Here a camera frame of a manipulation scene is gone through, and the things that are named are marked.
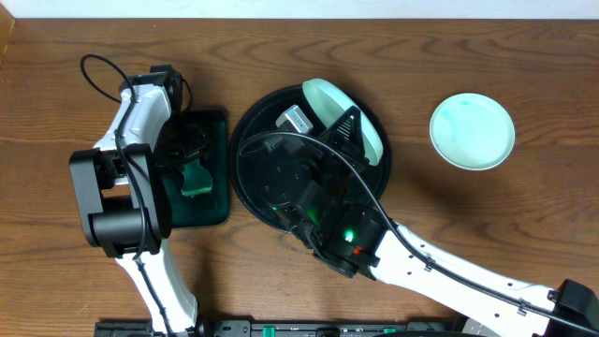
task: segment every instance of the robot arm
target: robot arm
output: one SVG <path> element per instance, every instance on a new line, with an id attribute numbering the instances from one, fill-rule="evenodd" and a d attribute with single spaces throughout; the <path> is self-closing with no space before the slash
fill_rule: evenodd
<path id="1" fill-rule="evenodd" d="M 183 283 L 168 246 L 171 213 L 160 182 L 153 150 L 162 126 L 182 104 L 182 77 L 172 66 L 153 66 L 146 75 L 130 80 L 137 97 L 121 88 L 121 107 L 108 132 L 92 150 L 77 151 L 70 159 L 71 176 L 87 241 L 115 257 L 136 284 L 153 319 L 153 331 L 173 336 L 193 336 L 197 324 L 197 300 Z M 137 260 L 144 224 L 135 190 L 130 196 L 104 197 L 102 191 L 128 184 L 121 158 L 116 153 L 115 130 L 135 99 L 124 121 L 124 153 L 139 184 L 149 221 L 146 244 Z"/>
<path id="2" fill-rule="evenodd" d="M 515 300 L 553 311 L 555 303 L 549 300 L 553 289 L 514 280 L 453 256 L 423 241 L 403 225 L 398 225 L 402 235 L 422 254 L 436 263 L 479 285 L 502 292 Z M 371 272 L 378 280 L 408 288 L 436 300 L 443 305 L 480 322 L 501 336 L 543 336 L 549 319 L 526 312 L 502 300 L 462 285 L 438 271 L 427 268 L 388 231 L 381 241 L 376 256 L 380 258 Z"/>

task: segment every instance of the green led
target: green led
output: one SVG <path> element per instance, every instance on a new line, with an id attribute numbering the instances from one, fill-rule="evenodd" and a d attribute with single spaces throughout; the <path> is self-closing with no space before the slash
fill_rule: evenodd
<path id="1" fill-rule="evenodd" d="M 320 220 L 322 218 L 320 210 L 318 210 L 317 208 L 309 209 L 308 216 L 310 217 L 310 220 L 314 222 L 315 225 L 320 226 Z"/>
<path id="2" fill-rule="evenodd" d="M 347 229 L 345 231 L 345 240 L 350 243 L 354 240 L 354 231 L 353 230 Z"/>

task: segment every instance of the green object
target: green object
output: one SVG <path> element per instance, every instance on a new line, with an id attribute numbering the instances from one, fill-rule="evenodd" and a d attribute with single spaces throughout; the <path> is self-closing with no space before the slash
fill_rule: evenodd
<path id="1" fill-rule="evenodd" d="M 262 337 L 274 337 L 274 327 L 262 328 Z"/>
<path id="2" fill-rule="evenodd" d="M 206 130 L 212 141 L 212 150 L 207 158 L 201 159 L 199 166 L 206 169 L 212 177 L 212 189 L 205 193 L 187 197 L 184 191 L 200 190 L 201 178 L 197 178 L 197 169 L 192 169 L 191 183 L 183 166 L 177 171 L 161 175 L 167 191 L 172 214 L 172 227 L 203 227 L 222 224 L 228 218 L 228 179 L 226 165 L 226 119 L 220 110 L 191 111 L 183 115 L 185 123 L 195 123 Z"/>
<path id="3" fill-rule="evenodd" d="M 185 181 L 181 194 L 185 197 L 194 197 L 212 191 L 212 175 L 199 164 L 199 159 L 183 165 Z"/>
<path id="4" fill-rule="evenodd" d="M 354 240 L 354 231 L 353 230 L 347 229 L 345 231 L 345 240 L 350 243 Z"/>
<path id="5" fill-rule="evenodd" d="M 314 222 L 315 225 L 317 225 L 318 227 L 320 226 L 320 223 L 322 221 L 322 214 L 320 210 L 318 210 L 317 208 L 309 209 L 308 216 Z"/>

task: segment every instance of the white wall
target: white wall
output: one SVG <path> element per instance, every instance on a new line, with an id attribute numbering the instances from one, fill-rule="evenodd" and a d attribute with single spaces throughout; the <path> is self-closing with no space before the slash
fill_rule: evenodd
<path id="1" fill-rule="evenodd" d="M 599 0 L 0 0 L 15 18 L 599 19 Z"/>

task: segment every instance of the black round tray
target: black round tray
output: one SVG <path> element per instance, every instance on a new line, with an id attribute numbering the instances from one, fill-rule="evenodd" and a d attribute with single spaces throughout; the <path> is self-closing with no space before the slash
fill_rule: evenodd
<path id="1" fill-rule="evenodd" d="M 378 133 L 381 141 L 383 142 L 383 157 L 379 164 L 375 167 L 367 166 L 365 172 L 362 172 L 362 177 L 366 180 L 368 185 L 373 190 L 377 198 L 380 198 L 385 192 L 387 182 L 389 179 L 389 173 L 391 171 L 391 147 L 387 134 L 383 129 L 383 126 L 371 112 L 371 110 L 364 105 L 361 101 L 356 99 L 354 96 L 350 96 L 359 108 L 364 112 L 366 117 L 372 122 L 374 129 Z M 247 196 L 241 187 L 240 174 L 239 174 L 239 158 L 238 150 L 240 144 L 248 139 L 249 137 L 266 131 L 273 130 L 274 121 L 294 104 L 297 104 L 301 110 L 306 114 L 310 121 L 314 124 L 314 133 L 319 134 L 325 130 L 324 125 L 320 123 L 316 117 L 314 111 L 310 107 L 307 99 L 305 98 L 301 85 L 293 85 L 283 89 L 279 89 L 269 95 L 266 95 L 259 101 L 257 101 L 252 108 L 250 108 L 240 119 L 233 135 L 231 136 L 230 150 L 228 153 L 228 163 L 231 172 L 231 183 L 237 196 L 243 203 L 243 205 L 260 221 L 265 224 L 277 228 L 282 231 L 283 226 L 279 223 L 279 217 L 276 213 L 267 205 L 264 207 L 254 204 L 254 202 Z M 370 204 L 372 201 L 368 199 L 368 196 L 364 193 L 361 186 L 354 179 L 351 180 L 348 185 L 347 192 L 344 201 L 359 202 L 362 204 Z"/>

